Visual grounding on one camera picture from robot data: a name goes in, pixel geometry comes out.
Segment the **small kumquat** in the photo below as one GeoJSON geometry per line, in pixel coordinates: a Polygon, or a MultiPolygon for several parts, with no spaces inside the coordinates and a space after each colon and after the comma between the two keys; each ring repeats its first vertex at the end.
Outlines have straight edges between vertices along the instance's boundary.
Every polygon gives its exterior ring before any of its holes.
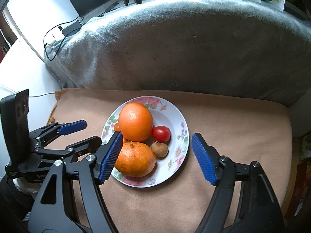
{"type": "Polygon", "coordinates": [[[115,123],[115,124],[114,124],[114,131],[118,131],[118,132],[121,131],[120,126],[119,126],[119,123],[115,123]]]}

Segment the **mottled mandarin orange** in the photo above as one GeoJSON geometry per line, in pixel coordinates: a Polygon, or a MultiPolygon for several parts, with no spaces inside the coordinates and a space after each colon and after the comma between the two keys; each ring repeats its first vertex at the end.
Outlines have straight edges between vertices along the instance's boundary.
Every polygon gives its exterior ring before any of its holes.
{"type": "Polygon", "coordinates": [[[144,177],[156,166],[156,156],[149,146],[139,142],[126,142],[114,167],[129,177],[144,177]]]}

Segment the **large smooth orange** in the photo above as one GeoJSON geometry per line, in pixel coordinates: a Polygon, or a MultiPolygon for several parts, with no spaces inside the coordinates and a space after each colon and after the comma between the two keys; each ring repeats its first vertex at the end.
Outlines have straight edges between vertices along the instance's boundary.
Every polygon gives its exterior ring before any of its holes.
{"type": "Polygon", "coordinates": [[[119,113],[118,123],[122,135],[130,141],[143,142],[153,130],[151,112],[140,103],[128,103],[119,113]]]}

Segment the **brown longan fruit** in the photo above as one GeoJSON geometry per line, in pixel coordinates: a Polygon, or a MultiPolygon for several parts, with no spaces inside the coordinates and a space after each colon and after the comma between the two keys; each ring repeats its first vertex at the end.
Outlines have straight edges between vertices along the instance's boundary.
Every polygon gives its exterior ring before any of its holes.
{"type": "Polygon", "coordinates": [[[164,143],[160,143],[158,141],[154,142],[151,145],[151,150],[158,158],[164,158],[167,156],[169,149],[168,146],[164,143]]]}

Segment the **red cherry tomato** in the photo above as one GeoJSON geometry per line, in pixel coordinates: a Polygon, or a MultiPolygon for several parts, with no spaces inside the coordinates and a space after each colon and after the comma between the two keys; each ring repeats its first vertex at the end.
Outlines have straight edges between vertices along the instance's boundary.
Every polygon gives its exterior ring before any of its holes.
{"type": "Polygon", "coordinates": [[[153,129],[152,136],[156,141],[166,143],[170,140],[171,131],[166,126],[157,126],[153,129]]]}

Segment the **white floral ceramic plate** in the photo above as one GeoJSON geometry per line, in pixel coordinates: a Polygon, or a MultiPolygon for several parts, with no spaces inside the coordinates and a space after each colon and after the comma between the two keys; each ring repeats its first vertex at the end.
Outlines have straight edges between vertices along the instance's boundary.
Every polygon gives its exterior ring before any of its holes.
{"type": "Polygon", "coordinates": [[[107,144],[112,137],[121,109],[130,102],[137,102],[148,108],[155,126],[169,128],[171,137],[168,141],[168,154],[164,158],[157,158],[154,170],[144,177],[128,177],[117,169],[113,169],[111,176],[130,187],[149,188],[167,181],[179,170],[189,148],[189,129],[184,116],[173,103],[158,96],[139,96],[126,101],[112,112],[103,126],[101,135],[103,144],[107,144]]]}

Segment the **black power adapter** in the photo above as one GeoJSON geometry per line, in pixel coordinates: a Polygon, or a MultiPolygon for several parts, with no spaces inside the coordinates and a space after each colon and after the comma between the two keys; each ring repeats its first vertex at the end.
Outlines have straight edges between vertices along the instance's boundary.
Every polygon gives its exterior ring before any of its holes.
{"type": "Polygon", "coordinates": [[[65,37],[69,37],[76,34],[81,29],[81,27],[82,26],[80,21],[75,21],[71,25],[63,28],[62,33],[65,37]]]}

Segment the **grey plush back cushion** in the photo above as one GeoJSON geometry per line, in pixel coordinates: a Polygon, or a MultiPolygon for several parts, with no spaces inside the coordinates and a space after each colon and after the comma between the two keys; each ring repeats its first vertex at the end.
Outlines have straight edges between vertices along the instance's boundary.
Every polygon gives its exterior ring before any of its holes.
{"type": "Polygon", "coordinates": [[[243,0],[156,0],[90,19],[47,70],[62,87],[270,100],[310,89],[310,24],[243,0]]]}

